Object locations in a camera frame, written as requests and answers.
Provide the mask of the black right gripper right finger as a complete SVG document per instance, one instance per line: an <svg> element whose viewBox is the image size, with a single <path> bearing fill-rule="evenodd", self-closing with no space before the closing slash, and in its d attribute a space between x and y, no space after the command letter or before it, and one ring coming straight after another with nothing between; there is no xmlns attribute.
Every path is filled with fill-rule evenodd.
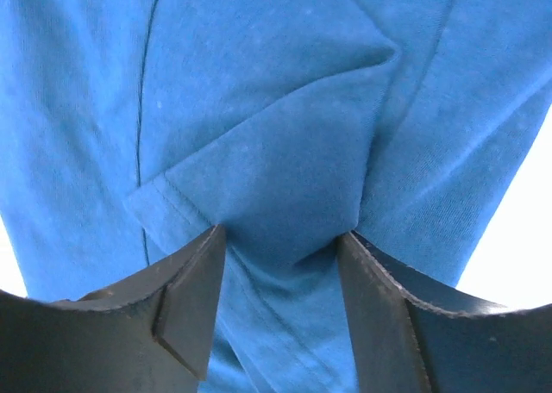
<svg viewBox="0 0 552 393"><path fill-rule="evenodd" d="M550 391L550 306L471 296L355 232L336 249L360 391Z"/></svg>

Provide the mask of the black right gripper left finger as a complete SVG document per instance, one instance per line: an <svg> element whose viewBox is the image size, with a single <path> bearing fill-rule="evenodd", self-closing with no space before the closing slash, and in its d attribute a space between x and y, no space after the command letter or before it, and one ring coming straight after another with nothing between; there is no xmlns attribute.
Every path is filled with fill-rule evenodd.
<svg viewBox="0 0 552 393"><path fill-rule="evenodd" d="M194 392L205 379L225 230L77 301L1 295L4 392Z"/></svg>

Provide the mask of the navy blue printed t-shirt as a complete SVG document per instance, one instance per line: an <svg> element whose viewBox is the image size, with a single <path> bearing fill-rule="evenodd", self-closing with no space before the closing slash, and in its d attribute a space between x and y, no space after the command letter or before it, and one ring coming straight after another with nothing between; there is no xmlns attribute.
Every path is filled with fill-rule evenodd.
<svg viewBox="0 0 552 393"><path fill-rule="evenodd" d="M1 0L1 217L79 297L211 225L203 392L354 392L331 241L456 284L551 104L551 0Z"/></svg>

